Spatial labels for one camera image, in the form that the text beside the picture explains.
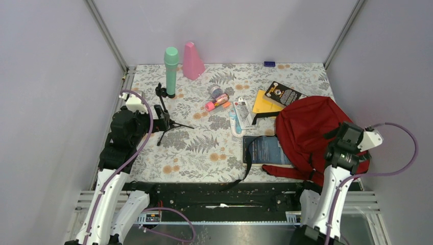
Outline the red backpack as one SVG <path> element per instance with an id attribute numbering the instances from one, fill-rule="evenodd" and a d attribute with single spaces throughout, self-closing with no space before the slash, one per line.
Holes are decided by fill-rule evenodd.
<path id="1" fill-rule="evenodd" d="M 276 137 L 292 168 L 264 164 L 268 175 L 323 186 L 325 153 L 338 127 L 351 119 L 330 97 L 310 96 L 286 106 L 275 119 Z"/>

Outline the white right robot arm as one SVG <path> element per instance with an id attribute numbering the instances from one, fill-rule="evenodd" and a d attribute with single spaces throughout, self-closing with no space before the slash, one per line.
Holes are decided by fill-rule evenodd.
<path id="1" fill-rule="evenodd" d="M 286 154 L 295 154 L 295 135 L 306 131 L 314 147 L 324 153 L 323 175 L 314 180 L 314 173 L 297 167 L 310 189 L 293 196 L 294 206 L 301 210 L 303 222 L 291 239 L 291 244 L 340 244 L 340 218 L 348 186 L 359 178 L 357 169 L 360 152 L 382 144 L 383 138 L 372 128 L 344 121 L 342 123 L 322 120 L 285 120 L 278 116 L 275 121 L 276 136 Z"/>

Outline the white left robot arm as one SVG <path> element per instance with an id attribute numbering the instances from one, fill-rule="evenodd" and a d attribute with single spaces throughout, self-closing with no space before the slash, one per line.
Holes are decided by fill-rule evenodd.
<path id="1" fill-rule="evenodd" d="M 153 185 L 130 193 L 119 212 L 116 206 L 132 165 L 149 133 L 167 129 L 169 114 L 165 106 L 155 105 L 156 119 L 151 114 L 131 111 L 122 106 L 110 124 L 105 146 L 100 153 L 97 182 L 84 223 L 75 239 L 66 244 L 123 244 L 129 230 L 144 210 L 158 205 Z"/>

